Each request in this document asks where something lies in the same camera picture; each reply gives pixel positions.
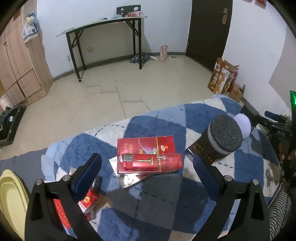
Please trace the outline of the wooden wardrobe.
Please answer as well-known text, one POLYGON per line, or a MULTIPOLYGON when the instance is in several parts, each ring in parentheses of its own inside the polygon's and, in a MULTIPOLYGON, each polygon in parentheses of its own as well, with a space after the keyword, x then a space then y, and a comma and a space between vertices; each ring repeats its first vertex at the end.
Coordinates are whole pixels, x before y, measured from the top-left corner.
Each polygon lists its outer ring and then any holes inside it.
POLYGON ((41 34, 29 42, 22 37, 25 17, 37 12, 37 1, 27 1, 1 34, 1 109, 30 104, 45 97, 53 84, 41 34))

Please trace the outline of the open black suitcase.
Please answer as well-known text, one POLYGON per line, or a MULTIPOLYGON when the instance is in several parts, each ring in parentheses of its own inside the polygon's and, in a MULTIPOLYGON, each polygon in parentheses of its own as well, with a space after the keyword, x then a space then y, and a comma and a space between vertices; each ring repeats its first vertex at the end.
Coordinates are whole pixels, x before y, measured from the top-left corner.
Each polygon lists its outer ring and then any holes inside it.
POLYGON ((1 148, 14 142, 17 129, 26 108, 23 105, 14 108, 6 107, 1 113, 1 148))

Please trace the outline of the pink bag on floor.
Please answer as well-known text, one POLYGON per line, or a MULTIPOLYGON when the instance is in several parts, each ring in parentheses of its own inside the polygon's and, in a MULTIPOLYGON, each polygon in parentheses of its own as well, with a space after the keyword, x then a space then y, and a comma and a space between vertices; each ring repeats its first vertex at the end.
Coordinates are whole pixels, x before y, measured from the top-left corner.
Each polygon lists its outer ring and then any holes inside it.
POLYGON ((159 52, 159 60, 166 61, 168 58, 168 45, 162 45, 159 52))

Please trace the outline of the orange printed cardboard box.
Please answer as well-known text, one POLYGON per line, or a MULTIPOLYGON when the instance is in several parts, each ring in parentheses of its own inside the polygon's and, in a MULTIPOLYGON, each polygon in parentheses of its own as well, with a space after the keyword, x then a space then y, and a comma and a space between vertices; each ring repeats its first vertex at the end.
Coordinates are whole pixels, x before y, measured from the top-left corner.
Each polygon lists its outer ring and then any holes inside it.
POLYGON ((222 58, 217 59, 208 83, 208 88, 213 94, 225 94, 227 92, 232 79, 232 71, 235 68, 236 65, 232 65, 222 58))

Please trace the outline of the black folding table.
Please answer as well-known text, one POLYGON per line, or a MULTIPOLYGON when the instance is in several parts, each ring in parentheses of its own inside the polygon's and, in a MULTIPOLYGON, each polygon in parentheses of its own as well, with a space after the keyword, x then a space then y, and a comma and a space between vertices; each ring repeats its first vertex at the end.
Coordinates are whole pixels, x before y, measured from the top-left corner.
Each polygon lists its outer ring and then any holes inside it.
POLYGON ((65 36, 74 73, 82 81, 82 72, 90 67, 139 57, 142 69, 143 21, 146 16, 123 16, 91 22, 64 30, 56 37, 65 36))

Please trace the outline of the large black foam cylinder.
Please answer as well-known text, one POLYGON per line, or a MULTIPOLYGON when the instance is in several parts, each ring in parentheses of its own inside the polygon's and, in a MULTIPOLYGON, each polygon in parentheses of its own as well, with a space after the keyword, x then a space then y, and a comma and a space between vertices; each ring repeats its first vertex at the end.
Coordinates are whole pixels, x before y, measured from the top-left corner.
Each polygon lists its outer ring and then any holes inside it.
POLYGON ((197 141, 198 153, 209 164, 235 152, 242 144, 242 132, 230 116, 218 115, 197 141))

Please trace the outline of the red white cigarette box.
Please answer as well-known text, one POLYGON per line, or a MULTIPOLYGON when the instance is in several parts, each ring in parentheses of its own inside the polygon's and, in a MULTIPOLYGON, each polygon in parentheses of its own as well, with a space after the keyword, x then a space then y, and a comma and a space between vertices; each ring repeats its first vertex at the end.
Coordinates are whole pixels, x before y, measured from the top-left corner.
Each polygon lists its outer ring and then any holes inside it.
MULTIPOLYGON (((95 207, 100 200, 99 188, 100 188, 101 181, 102 181, 102 178, 97 176, 91 188, 87 192, 85 198, 78 202, 80 209, 82 210, 82 212, 84 213, 88 221, 94 220, 96 216, 95 207)), ((54 199, 53 202, 54 202, 56 211, 58 213, 58 216, 60 218, 60 221, 62 223, 62 226, 66 230, 71 229, 71 225, 69 223, 69 220, 66 217, 65 211, 62 207, 60 200, 54 199)))

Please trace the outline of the brown cardboard box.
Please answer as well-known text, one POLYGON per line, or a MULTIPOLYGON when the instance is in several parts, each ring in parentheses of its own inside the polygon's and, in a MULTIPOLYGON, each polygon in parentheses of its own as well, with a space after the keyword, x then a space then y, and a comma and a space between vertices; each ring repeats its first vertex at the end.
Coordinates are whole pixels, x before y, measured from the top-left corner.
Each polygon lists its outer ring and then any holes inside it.
POLYGON ((235 83, 229 92, 229 97, 236 102, 240 102, 245 92, 245 84, 243 86, 235 83))

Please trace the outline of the silver box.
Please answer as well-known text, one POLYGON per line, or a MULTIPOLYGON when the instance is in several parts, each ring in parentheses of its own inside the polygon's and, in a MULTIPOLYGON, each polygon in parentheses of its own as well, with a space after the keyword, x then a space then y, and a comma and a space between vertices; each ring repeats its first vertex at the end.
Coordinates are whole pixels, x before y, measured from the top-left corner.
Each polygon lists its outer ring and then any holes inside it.
POLYGON ((151 177, 151 175, 142 175, 138 173, 132 173, 132 174, 118 174, 117 173, 117 157, 113 157, 109 159, 110 165, 112 166, 112 169, 115 173, 116 178, 119 181, 119 184, 123 189, 132 187, 143 180, 151 177))

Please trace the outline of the dark wooden door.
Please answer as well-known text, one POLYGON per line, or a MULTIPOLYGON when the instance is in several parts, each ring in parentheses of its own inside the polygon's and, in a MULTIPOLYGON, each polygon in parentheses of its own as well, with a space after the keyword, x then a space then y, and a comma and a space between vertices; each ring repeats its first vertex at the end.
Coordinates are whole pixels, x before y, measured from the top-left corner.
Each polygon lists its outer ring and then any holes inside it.
POLYGON ((213 71, 221 58, 230 29, 232 0, 195 0, 192 13, 186 56, 213 71))

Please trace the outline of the red cigarette carton with lighter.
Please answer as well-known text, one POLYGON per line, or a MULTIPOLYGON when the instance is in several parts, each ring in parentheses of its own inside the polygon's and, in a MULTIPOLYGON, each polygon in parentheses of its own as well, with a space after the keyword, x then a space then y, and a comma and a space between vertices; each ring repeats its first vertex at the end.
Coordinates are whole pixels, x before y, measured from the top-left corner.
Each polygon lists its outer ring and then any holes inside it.
POLYGON ((158 174, 183 167, 181 154, 173 136, 119 138, 117 141, 117 173, 158 174))

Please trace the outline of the yellow oval plastic tray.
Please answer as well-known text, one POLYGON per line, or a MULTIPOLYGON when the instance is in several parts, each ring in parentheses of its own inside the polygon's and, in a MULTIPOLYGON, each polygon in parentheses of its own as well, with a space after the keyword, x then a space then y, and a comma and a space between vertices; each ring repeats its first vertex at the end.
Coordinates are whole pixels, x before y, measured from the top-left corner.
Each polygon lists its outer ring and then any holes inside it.
POLYGON ((29 197, 20 178, 6 169, 1 175, 1 211, 13 231, 25 240, 25 221, 29 197))

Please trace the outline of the blue white checkered quilt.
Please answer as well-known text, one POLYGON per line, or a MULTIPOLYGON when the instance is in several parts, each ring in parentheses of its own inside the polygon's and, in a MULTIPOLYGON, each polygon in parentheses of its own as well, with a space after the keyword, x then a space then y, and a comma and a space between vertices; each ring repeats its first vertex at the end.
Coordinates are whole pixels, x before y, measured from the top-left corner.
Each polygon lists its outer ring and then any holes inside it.
POLYGON ((103 240, 191 240, 215 202, 187 157, 179 171, 153 175, 126 189, 109 160, 116 156, 119 138, 173 136, 177 153, 184 154, 215 116, 240 110, 237 102, 219 95, 111 123, 51 144, 42 171, 47 181, 57 181, 99 153, 103 206, 91 225, 103 240))

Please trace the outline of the lavender round compact case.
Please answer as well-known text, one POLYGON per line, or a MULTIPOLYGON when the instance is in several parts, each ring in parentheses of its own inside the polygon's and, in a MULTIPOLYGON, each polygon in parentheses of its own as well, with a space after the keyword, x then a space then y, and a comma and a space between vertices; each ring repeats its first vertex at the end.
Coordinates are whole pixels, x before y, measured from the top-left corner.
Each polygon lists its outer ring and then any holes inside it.
POLYGON ((246 115, 239 113, 235 115, 233 119, 237 122, 237 124, 240 127, 242 139, 244 140, 248 138, 251 133, 251 123, 249 118, 246 115))

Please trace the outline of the dark brown box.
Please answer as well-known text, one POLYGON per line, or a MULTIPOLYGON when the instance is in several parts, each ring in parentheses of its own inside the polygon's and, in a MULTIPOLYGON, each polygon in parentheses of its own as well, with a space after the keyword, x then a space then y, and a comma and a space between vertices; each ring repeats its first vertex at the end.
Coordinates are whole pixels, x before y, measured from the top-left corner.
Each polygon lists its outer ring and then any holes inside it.
POLYGON ((187 154, 198 155, 201 160, 213 164, 217 160, 217 151, 212 147, 207 136, 201 136, 186 149, 187 154))

